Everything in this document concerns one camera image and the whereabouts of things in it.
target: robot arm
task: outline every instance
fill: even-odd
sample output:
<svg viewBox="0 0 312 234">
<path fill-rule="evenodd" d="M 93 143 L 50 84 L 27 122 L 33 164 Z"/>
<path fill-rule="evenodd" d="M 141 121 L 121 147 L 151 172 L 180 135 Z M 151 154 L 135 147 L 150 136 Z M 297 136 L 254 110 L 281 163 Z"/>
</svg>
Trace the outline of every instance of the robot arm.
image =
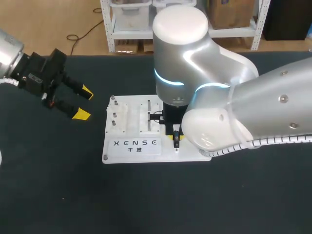
<svg viewBox="0 0 312 234">
<path fill-rule="evenodd" d="M 0 29 L 0 84 L 9 83 L 41 98 L 42 104 L 56 107 L 70 118 L 86 120 L 90 114 L 67 104 L 56 95 L 61 83 L 86 99 L 93 94 L 87 87 L 71 79 L 64 70 L 66 55 L 55 49 L 48 59 L 23 53 L 24 45 Z"/>
<path fill-rule="evenodd" d="M 183 132 L 205 156 L 312 142 L 311 77 L 308 58 L 229 88 L 203 87 L 188 106 Z"/>
<path fill-rule="evenodd" d="M 206 16 L 188 6 L 159 12 L 153 31 L 162 122 L 166 112 L 177 116 L 169 124 L 202 155 L 312 142 L 312 58 L 258 77 L 250 60 L 212 41 Z"/>
</svg>

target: white plastic bin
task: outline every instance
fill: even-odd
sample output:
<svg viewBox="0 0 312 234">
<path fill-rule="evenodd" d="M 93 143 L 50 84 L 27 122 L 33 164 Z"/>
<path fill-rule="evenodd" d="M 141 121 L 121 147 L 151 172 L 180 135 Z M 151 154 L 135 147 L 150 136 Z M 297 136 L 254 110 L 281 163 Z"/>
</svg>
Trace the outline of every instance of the white plastic bin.
<svg viewBox="0 0 312 234">
<path fill-rule="evenodd" d="M 187 6 L 196 6 L 196 0 L 153 0 L 153 6 L 156 7 L 157 13 L 167 6 L 171 5 L 187 5 Z"/>
<path fill-rule="evenodd" d="M 151 4 L 152 0 L 110 0 L 115 27 L 121 31 L 148 29 Z"/>
</svg>

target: floor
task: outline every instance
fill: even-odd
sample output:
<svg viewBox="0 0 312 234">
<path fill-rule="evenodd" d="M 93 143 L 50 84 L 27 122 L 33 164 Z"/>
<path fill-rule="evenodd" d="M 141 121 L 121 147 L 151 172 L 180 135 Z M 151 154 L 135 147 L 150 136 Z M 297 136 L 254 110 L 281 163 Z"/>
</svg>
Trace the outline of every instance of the floor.
<svg viewBox="0 0 312 234">
<path fill-rule="evenodd" d="M 73 45 L 68 34 L 84 35 L 102 20 L 93 13 L 100 7 L 99 0 L 1 0 L 0 28 L 23 41 L 24 51 L 50 54 L 58 48 L 69 54 Z M 236 52 L 249 51 L 252 39 L 216 39 L 221 46 Z M 312 40 L 265 41 L 258 51 L 308 51 Z M 108 55 L 104 25 L 95 28 L 79 41 L 74 55 Z"/>
</svg>

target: black wire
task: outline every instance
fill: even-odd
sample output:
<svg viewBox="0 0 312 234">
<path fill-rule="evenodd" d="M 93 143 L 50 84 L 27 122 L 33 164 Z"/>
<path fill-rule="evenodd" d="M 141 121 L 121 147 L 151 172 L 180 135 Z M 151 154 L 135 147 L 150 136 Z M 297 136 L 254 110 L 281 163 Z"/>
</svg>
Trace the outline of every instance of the black wire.
<svg viewBox="0 0 312 234">
<path fill-rule="evenodd" d="M 162 111 L 155 111 L 155 112 L 153 113 L 153 115 L 156 114 L 157 112 L 162 112 Z M 155 121 L 156 123 L 159 123 L 159 121 L 157 122 L 155 119 L 154 119 L 154 121 Z"/>
<path fill-rule="evenodd" d="M 94 13 L 102 13 L 102 9 L 101 8 L 95 8 L 93 9 L 93 12 Z M 74 48 L 76 46 L 76 44 L 78 43 L 78 41 L 80 41 L 81 39 L 85 38 L 93 29 L 95 29 L 96 27 L 98 27 L 101 23 L 103 23 L 104 20 L 101 20 L 101 22 L 97 23 L 95 26 L 93 26 L 85 35 L 83 35 L 81 38 L 78 37 L 76 34 L 69 34 L 66 36 L 66 39 L 68 40 L 72 40 L 74 41 L 75 43 L 73 44 L 73 47 L 72 47 L 72 51 L 70 52 L 70 55 L 73 55 L 73 52 L 74 52 Z"/>
</svg>

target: xense logo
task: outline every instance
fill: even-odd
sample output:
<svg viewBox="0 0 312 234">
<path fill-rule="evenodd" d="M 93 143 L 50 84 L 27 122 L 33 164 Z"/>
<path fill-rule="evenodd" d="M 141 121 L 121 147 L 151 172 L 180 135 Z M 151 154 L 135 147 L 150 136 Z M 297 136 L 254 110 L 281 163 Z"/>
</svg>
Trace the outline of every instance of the xense logo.
<svg viewBox="0 0 312 234">
<path fill-rule="evenodd" d="M 157 140 L 143 140 L 143 141 L 138 141 L 138 140 L 125 140 L 125 141 L 114 141 L 114 146 L 119 146 L 119 145 L 138 145 L 138 144 L 142 144 L 142 145 L 148 145 L 148 144 L 152 144 L 152 145 L 157 145 Z"/>
</svg>

